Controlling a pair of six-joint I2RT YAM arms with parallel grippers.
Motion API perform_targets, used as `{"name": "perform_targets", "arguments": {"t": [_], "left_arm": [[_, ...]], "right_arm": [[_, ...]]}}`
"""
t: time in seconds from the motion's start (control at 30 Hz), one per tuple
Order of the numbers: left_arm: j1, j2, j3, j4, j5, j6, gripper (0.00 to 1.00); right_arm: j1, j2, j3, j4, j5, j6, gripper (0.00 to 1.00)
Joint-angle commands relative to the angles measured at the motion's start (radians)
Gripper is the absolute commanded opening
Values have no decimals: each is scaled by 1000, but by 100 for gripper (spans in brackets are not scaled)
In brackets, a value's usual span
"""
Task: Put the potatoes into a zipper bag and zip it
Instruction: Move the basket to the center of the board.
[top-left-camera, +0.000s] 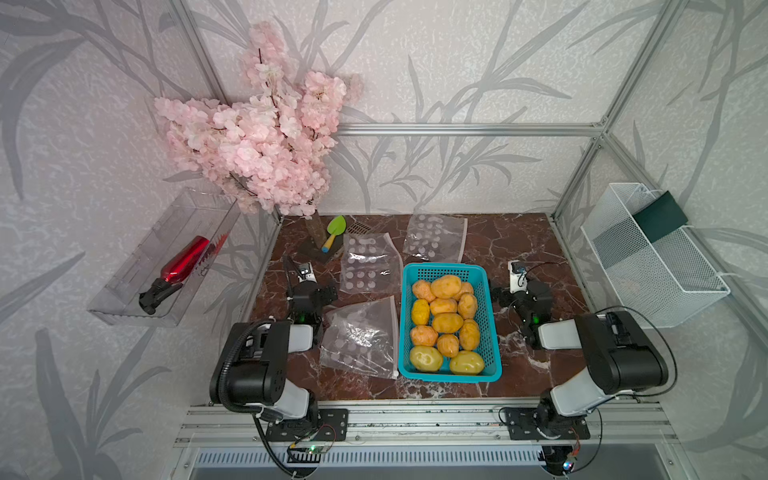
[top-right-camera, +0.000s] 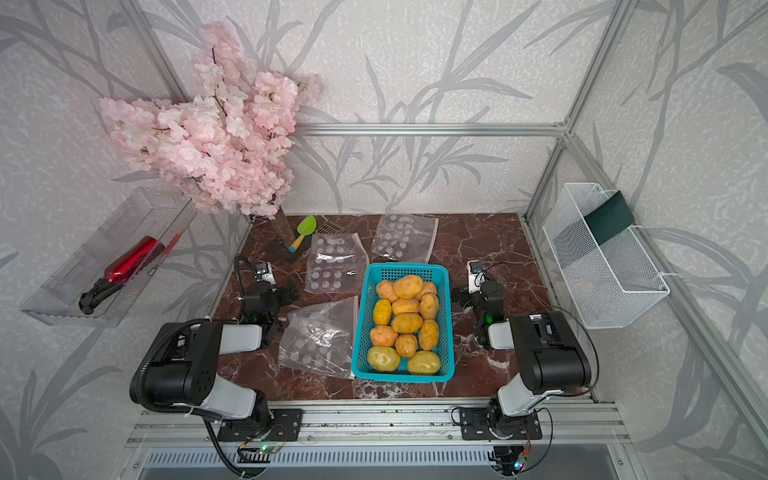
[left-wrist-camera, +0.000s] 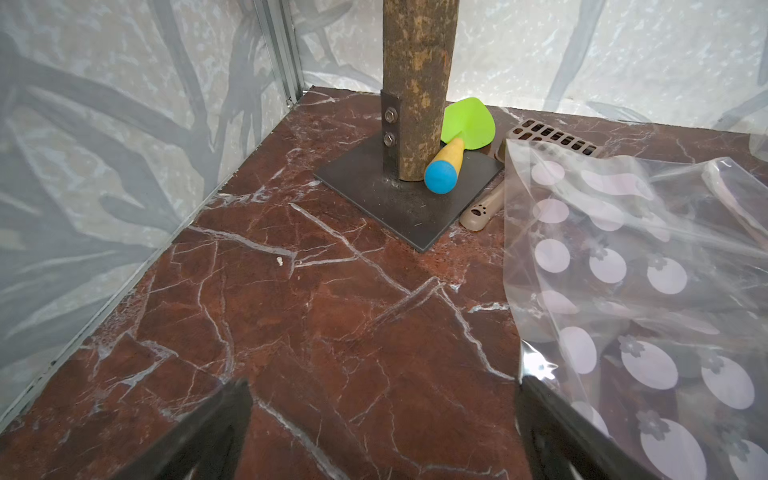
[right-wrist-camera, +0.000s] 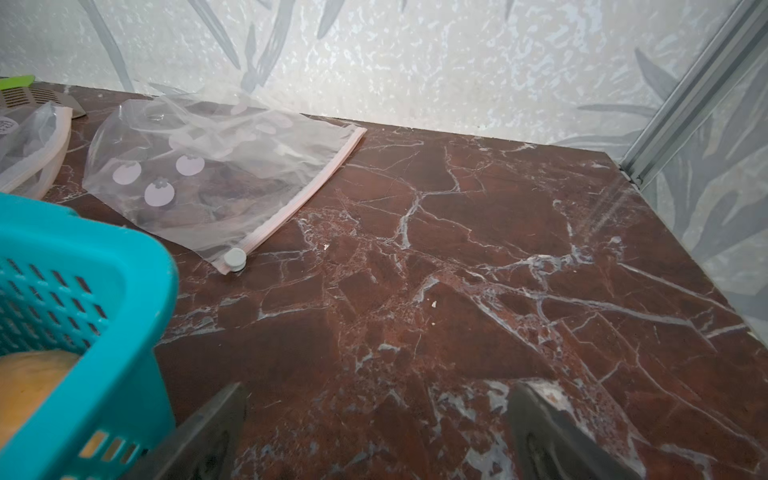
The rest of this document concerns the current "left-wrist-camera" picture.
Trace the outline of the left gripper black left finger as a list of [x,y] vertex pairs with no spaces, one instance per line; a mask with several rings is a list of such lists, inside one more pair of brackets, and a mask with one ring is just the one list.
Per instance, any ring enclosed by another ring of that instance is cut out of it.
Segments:
[[232,479],[250,423],[245,379],[228,382],[157,440],[115,479]]

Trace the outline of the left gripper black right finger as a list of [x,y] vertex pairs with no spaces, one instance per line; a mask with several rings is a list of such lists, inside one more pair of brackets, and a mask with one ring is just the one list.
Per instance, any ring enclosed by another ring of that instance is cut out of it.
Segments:
[[534,376],[522,378],[515,412],[534,479],[654,477]]

